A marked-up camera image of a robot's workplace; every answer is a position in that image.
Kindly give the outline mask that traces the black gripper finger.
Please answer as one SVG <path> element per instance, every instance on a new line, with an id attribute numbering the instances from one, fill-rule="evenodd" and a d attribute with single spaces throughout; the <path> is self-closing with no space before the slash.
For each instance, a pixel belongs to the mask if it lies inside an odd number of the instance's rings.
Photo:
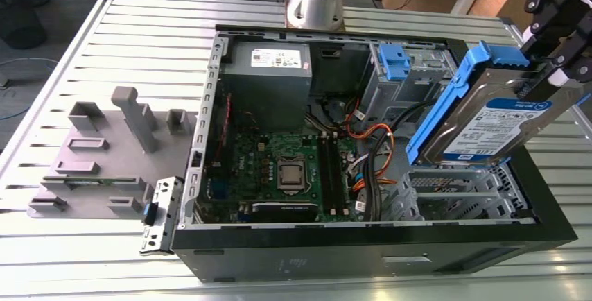
<path id="1" fill-rule="evenodd" d="M 523 37 L 523 54 L 572 62 L 591 48 L 591 0 L 526 0 L 532 23 Z"/>
<path id="2" fill-rule="evenodd" d="M 564 78 L 582 84 L 591 82 L 591 37 L 568 37 L 563 42 L 531 37 L 527 56 L 534 62 L 528 97 L 551 97 L 564 85 Z"/>

